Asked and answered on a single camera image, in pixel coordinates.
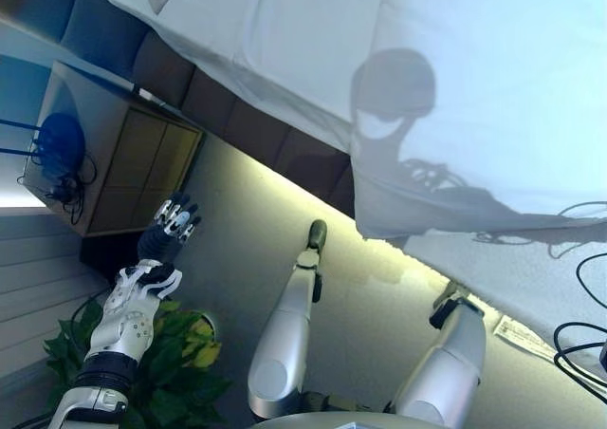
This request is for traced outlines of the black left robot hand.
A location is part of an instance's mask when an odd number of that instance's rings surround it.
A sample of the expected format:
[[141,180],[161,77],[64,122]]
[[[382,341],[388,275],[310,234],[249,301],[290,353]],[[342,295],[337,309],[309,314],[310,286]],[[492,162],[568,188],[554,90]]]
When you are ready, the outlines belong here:
[[165,199],[138,240],[138,260],[173,262],[201,221],[197,210],[188,194],[174,192]]

